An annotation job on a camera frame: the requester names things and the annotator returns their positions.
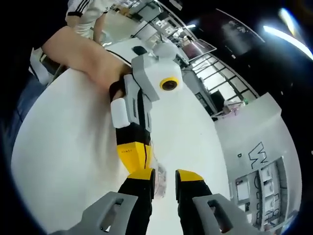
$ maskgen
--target white sleeve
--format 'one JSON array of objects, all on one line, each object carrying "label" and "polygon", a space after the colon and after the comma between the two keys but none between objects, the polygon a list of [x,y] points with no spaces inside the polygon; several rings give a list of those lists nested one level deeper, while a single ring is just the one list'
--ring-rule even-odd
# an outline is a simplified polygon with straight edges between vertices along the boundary
[{"label": "white sleeve", "polygon": [[67,15],[82,17],[92,2],[93,0],[69,0]]}]

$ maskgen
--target person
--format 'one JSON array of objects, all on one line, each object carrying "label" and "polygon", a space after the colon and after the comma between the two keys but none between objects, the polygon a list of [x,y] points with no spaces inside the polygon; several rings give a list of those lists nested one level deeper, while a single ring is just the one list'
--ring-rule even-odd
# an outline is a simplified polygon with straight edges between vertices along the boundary
[{"label": "person", "polygon": [[113,4],[113,0],[70,0],[66,16],[67,24],[83,37],[91,38],[101,44],[106,14]]},{"label": "person", "polygon": [[41,47],[53,61],[82,71],[99,87],[110,85],[130,68],[102,46],[67,26],[67,0],[29,0],[15,6],[14,22],[6,24],[3,37],[3,70],[0,85],[0,135],[12,155],[18,130],[44,87],[28,70],[32,49]]}]

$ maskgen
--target black ceiling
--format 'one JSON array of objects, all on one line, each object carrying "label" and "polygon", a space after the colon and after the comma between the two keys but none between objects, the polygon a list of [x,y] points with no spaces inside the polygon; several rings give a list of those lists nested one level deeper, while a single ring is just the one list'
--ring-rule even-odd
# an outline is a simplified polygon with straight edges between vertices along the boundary
[{"label": "black ceiling", "polygon": [[313,48],[311,26],[312,2],[297,1],[204,1],[180,0],[181,11],[161,0],[186,24],[198,19],[202,14],[218,8],[239,19],[255,32],[265,43],[237,59],[231,58],[220,42],[195,28],[194,34],[216,46],[216,56],[229,64],[258,93],[269,92],[282,108],[282,118],[293,138],[301,165],[303,194],[312,187],[311,162],[313,159],[313,62],[296,47],[284,40],[271,37],[263,32],[262,26],[272,25],[287,31],[278,18],[278,10],[286,7],[297,19],[308,47]]}]

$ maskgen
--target white shirt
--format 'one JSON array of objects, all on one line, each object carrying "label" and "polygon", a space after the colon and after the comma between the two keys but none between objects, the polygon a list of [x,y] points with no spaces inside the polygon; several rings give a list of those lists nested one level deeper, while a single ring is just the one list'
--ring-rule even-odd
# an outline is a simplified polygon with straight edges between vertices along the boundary
[{"label": "white shirt", "polygon": [[75,31],[83,37],[91,38],[91,27],[97,19],[108,12],[114,2],[114,0],[69,0],[67,15],[79,16],[80,21]]}]

